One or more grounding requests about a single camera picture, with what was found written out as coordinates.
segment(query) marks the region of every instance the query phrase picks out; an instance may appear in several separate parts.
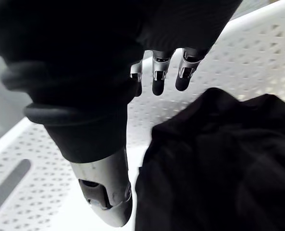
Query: black garment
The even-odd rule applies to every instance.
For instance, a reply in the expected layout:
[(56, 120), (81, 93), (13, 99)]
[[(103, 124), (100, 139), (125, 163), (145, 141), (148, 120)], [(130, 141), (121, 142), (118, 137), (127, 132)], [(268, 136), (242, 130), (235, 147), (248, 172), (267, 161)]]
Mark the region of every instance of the black garment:
[(285, 103), (209, 89), (157, 125), (136, 231), (285, 231)]

